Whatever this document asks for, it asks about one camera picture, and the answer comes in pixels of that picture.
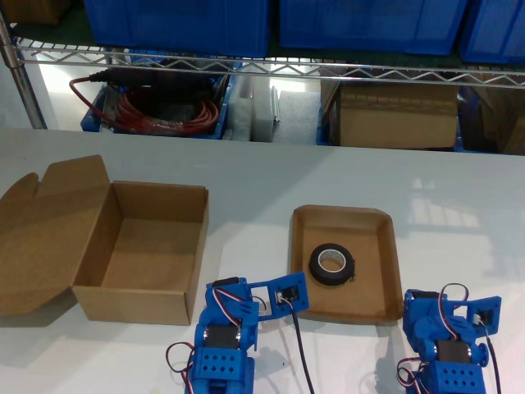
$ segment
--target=cardboard box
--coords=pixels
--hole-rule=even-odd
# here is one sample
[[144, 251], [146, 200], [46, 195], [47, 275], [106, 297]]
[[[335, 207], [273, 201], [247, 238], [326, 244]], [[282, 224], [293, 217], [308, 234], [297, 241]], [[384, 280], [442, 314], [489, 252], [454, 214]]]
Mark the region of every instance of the cardboard box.
[[1, 0], [9, 23], [58, 25], [71, 0]]
[[43, 325], [74, 295], [90, 320], [188, 325], [207, 229], [203, 187], [110, 183], [100, 156], [54, 163], [0, 200], [0, 316]]
[[[313, 251], [323, 244], [346, 248], [355, 260], [355, 279], [325, 286], [309, 271]], [[403, 317], [394, 224], [369, 208], [305, 205], [292, 217], [290, 271], [306, 273], [310, 308], [306, 317], [348, 323], [378, 323]]]
[[454, 146], [458, 88], [429, 85], [342, 86], [322, 91], [325, 120], [330, 101], [337, 102], [339, 123], [331, 140], [341, 146], [384, 149], [429, 149]]
[[472, 88], [472, 92], [479, 98], [472, 110], [476, 111], [485, 138], [495, 143], [497, 152], [525, 154], [525, 93], [483, 87]]

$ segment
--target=blue 3d-printed part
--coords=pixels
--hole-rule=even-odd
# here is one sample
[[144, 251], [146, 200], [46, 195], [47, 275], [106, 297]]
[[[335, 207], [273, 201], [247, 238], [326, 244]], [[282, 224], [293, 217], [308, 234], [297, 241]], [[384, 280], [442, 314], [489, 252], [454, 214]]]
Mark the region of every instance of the blue 3d-printed part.
[[[438, 310], [438, 293], [409, 290], [404, 296], [403, 330], [412, 349], [419, 353], [428, 366], [414, 376], [430, 394], [485, 394], [482, 367], [489, 362], [489, 351], [476, 339], [496, 334], [500, 324], [501, 298], [491, 297], [475, 301], [450, 301], [443, 297], [443, 311], [447, 321], [459, 334], [458, 341], [466, 355], [459, 355], [461, 362], [444, 361], [449, 357], [440, 354], [439, 341], [452, 341], [450, 332], [441, 322]], [[467, 307], [467, 316], [454, 316], [454, 311]], [[475, 324], [474, 317], [482, 317], [485, 328]], [[414, 385], [407, 387], [407, 394], [415, 394]]]
[[[270, 296], [268, 310], [270, 314], [259, 316], [259, 303], [252, 301], [252, 289], [266, 287]], [[240, 321], [236, 328], [225, 316], [217, 304], [214, 289], [222, 289], [238, 296], [243, 301], [222, 297], [227, 312]], [[189, 371], [189, 380], [194, 394], [253, 394], [255, 362], [247, 356], [247, 350], [254, 346], [257, 350], [258, 323], [291, 314], [285, 302], [279, 301], [279, 295], [286, 298], [301, 312], [309, 307], [308, 292], [304, 273], [294, 273], [268, 282], [248, 284], [245, 278], [232, 278], [206, 285], [206, 309], [201, 313], [199, 324], [195, 328], [195, 351], [193, 367]], [[215, 347], [207, 342], [210, 328], [226, 328], [226, 342], [231, 348]]]

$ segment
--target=cardboard tray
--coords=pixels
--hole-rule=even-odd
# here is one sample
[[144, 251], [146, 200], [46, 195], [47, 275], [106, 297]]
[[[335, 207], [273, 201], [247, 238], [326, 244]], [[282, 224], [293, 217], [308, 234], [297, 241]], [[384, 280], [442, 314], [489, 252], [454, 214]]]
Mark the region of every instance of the cardboard tray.
[[[317, 282], [308, 269], [315, 248], [345, 247], [355, 260], [355, 278], [340, 286]], [[292, 217], [290, 271], [304, 271], [310, 309], [305, 317], [348, 323], [391, 322], [403, 317], [394, 225], [369, 208], [305, 205]]]
[[91, 320], [190, 324], [208, 191], [110, 183], [100, 156], [49, 166], [0, 199], [0, 323], [51, 323], [78, 300]]

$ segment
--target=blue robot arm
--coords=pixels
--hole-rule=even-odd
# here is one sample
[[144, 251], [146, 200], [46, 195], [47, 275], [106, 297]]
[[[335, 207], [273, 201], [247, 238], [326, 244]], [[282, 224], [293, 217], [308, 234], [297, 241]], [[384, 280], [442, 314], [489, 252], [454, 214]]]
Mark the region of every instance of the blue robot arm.
[[[270, 314], [259, 316], [252, 289], [267, 287]], [[195, 329], [194, 355], [188, 394], [252, 394], [254, 360], [247, 350], [257, 350], [258, 323], [283, 318], [309, 307], [304, 273], [268, 282], [248, 284], [230, 278], [206, 286], [206, 309]]]
[[[498, 332], [501, 298], [451, 301], [443, 295], [442, 310], [457, 339], [441, 319], [439, 299], [436, 292], [405, 293], [403, 330], [422, 362], [413, 372], [416, 383], [407, 387], [407, 393], [485, 394], [482, 367], [490, 357], [487, 346], [476, 340]], [[461, 306], [467, 307], [466, 317], [454, 315]]]

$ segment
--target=metal shelf rack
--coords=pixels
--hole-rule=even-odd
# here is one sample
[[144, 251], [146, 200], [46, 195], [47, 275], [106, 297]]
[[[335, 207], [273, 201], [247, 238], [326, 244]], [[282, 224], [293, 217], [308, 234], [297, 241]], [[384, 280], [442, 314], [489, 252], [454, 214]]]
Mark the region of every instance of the metal shelf rack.
[[[402, 64], [360, 64], [312, 58], [199, 57], [194, 54], [139, 54], [123, 48], [100, 48], [48, 44], [9, 36], [0, 17], [0, 51], [19, 88], [34, 128], [45, 128], [34, 98], [25, 64], [61, 64], [151, 69], [162, 72], [192, 72], [222, 75], [271, 76], [320, 80], [409, 83], [429, 85], [470, 85], [525, 89], [525, 70], [491, 66], [456, 68], [405, 66]], [[242, 62], [241, 68], [234, 68]]]

